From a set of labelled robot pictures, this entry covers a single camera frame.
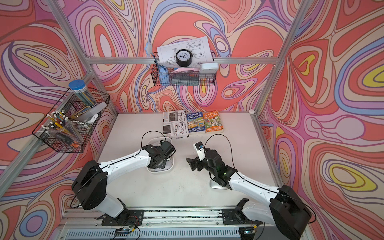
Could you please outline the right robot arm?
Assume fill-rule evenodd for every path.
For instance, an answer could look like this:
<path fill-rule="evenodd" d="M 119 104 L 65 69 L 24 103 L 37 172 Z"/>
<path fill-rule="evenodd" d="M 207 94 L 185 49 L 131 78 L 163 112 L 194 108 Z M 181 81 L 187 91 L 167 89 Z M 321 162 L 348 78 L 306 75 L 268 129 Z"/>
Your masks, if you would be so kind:
<path fill-rule="evenodd" d="M 312 213 L 291 187 L 278 188 L 248 178 L 226 165 L 216 150 L 201 148 L 197 153 L 194 159 L 186 158 L 192 171 L 207 170 L 219 186 L 243 193 L 257 202 L 252 204 L 248 200 L 239 206 L 247 220 L 275 225 L 290 240 L 302 237 Z"/>

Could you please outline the silver mouse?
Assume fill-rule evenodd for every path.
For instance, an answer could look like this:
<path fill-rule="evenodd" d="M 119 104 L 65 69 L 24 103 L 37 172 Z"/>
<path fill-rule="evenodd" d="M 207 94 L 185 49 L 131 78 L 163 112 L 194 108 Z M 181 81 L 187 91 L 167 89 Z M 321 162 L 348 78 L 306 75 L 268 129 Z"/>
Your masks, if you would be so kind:
<path fill-rule="evenodd" d="M 216 183 L 213 180 L 210 180 L 210 188 L 216 189 L 216 190 L 227 190 L 228 189 L 227 187 L 222 187 L 221 185 L 219 185 L 218 183 Z"/>

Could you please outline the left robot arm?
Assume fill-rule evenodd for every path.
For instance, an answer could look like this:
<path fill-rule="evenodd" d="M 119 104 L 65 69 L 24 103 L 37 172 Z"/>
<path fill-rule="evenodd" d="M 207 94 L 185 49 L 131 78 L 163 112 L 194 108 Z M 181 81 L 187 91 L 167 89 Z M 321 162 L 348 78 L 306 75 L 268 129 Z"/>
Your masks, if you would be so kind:
<path fill-rule="evenodd" d="M 116 219 L 127 207 L 108 193 L 108 185 L 137 169 L 164 169 L 175 152 L 172 143 L 161 140 L 157 146 L 146 145 L 115 160 L 101 163 L 91 160 L 72 183 L 72 191 L 84 210 L 97 210 Z"/>

